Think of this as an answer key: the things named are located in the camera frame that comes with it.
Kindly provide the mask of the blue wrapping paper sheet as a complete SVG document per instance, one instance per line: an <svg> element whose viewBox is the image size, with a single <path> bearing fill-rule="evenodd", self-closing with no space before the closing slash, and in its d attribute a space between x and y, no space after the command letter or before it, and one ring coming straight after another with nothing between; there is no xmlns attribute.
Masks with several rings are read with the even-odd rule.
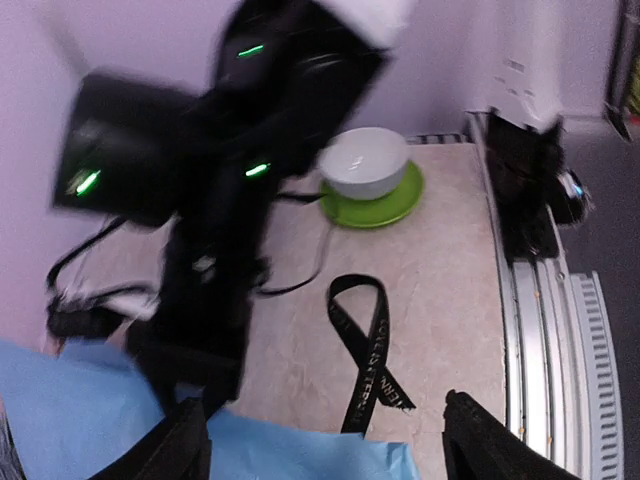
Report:
<svg viewBox="0 0 640 480"><path fill-rule="evenodd" d="M1 476L88 479L165 415L131 361L107 345L61 358L1 345ZM207 423L211 479L417 479L405 443L306 432L223 410Z"/></svg>

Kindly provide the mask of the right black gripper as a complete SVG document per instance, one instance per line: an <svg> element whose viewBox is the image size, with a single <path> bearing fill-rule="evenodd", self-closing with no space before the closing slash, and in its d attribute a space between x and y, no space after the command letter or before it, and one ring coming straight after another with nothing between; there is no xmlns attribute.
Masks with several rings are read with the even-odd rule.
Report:
<svg viewBox="0 0 640 480"><path fill-rule="evenodd" d="M380 1L244 1L195 94L107 69L80 80L53 190L58 207L169 225L159 303L128 348L156 394L238 391L268 216L387 61Z"/></svg>

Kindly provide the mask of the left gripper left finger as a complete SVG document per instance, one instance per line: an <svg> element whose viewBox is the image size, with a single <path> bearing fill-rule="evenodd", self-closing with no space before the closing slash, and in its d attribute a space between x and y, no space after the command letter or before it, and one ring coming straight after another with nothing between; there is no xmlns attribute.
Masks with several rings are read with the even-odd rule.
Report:
<svg viewBox="0 0 640 480"><path fill-rule="evenodd" d="M188 398L97 480L208 479L211 451L202 402Z"/></svg>

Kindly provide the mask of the black ribbon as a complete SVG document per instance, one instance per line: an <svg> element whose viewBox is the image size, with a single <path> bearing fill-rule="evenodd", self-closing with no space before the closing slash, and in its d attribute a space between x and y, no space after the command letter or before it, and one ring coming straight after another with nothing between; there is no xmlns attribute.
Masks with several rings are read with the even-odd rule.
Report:
<svg viewBox="0 0 640 480"><path fill-rule="evenodd" d="M336 300L339 294L360 286L371 287L376 293L368 333ZM369 275L341 275L330 283L326 303L329 321L358 368L341 432L365 436L377 403L399 410L416 408L387 368L391 328L386 289L380 280Z"/></svg>

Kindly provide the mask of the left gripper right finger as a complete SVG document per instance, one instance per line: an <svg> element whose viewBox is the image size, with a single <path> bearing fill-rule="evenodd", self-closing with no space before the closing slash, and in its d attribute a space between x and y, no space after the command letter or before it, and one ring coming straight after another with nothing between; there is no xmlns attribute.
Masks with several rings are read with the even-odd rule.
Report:
<svg viewBox="0 0 640 480"><path fill-rule="evenodd" d="M442 432L449 479L573 479L533 451L465 392L446 395Z"/></svg>

